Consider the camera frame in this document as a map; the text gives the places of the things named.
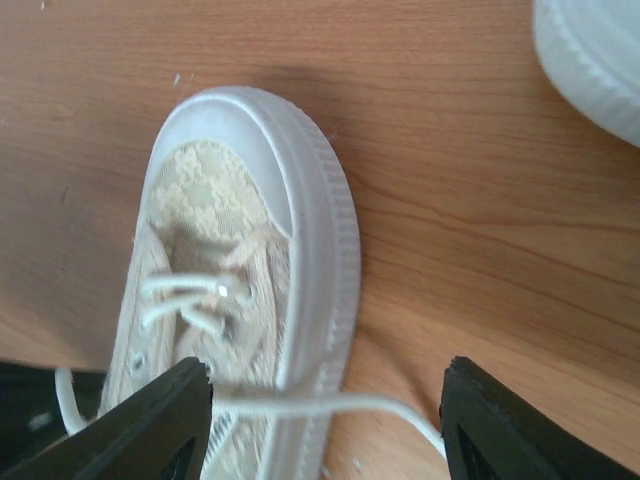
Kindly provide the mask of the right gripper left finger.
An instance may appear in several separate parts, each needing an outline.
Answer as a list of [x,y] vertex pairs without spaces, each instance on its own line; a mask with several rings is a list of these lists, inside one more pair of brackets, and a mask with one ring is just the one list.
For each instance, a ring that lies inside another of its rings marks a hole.
[[190,357],[75,435],[65,433],[51,369],[1,365],[4,479],[197,479],[212,388]]

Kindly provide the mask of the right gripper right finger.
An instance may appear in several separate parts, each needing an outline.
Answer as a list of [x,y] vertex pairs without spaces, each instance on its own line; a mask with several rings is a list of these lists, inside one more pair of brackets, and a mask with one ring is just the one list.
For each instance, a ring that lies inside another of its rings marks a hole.
[[466,357],[444,372],[440,405],[447,465],[463,479],[637,479]]

